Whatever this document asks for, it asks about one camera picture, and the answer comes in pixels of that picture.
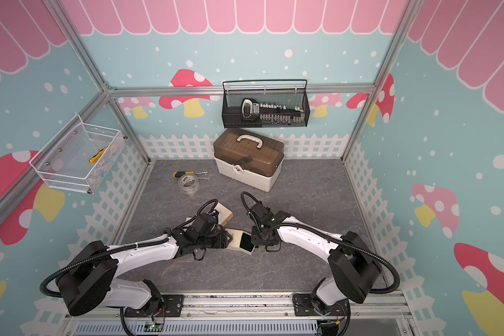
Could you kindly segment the small cream printed gift box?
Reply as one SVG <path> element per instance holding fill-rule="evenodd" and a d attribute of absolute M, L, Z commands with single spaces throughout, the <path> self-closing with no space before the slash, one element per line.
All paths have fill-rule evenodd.
<path fill-rule="evenodd" d="M 231 236 L 231 241 L 227 246 L 228 250 L 252 255 L 255 245 L 252 243 L 251 234 L 243 230 L 227 229 L 226 231 Z"/>

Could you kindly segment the cream square gift box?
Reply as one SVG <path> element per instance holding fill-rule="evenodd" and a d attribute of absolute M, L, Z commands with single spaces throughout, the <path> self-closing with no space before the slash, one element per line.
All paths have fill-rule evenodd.
<path fill-rule="evenodd" d="M 218 212 L 218 225 L 226 225 L 233 217 L 232 211 L 221 203 L 218 203 L 214 209 Z"/>

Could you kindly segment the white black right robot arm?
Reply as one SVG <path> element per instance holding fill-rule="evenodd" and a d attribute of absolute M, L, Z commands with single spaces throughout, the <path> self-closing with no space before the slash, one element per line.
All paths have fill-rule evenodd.
<path fill-rule="evenodd" d="M 331 276 L 322 279 L 310 294 L 310 305 L 320 315 L 330 313 L 342 301 L 364 303 L 368 294 L 389 294 L 400 286 L 400 275 L 385 258 L 369 250 L 355 232 L 337 235 L 303 223 L 285 211 L 269 207 L 244 191 L 240 195 L 253 221 L 251 241 L 275 252 L 283 243 L 293 244 L 320 257 Z"/>

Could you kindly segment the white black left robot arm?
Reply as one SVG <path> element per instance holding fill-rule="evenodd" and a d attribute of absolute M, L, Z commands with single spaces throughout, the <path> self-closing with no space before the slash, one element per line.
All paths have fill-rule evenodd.
<path fill-rule="evenodd" d="M 156 316 L 166 308 L 158 287 L 150 280 L 127 281 L 120 276 L 137 268 L 187 255 L 201 261 L 209 249 L 226 249 L 232 235 L 224 228 L 231 210 L 213 199 L 196 214 L 161 236 L 125 245 L 89 243 L 67 266 L 47 276 L 39 291 L 63 299 L 71 316 L 99 307 L 134 309 Z"/>

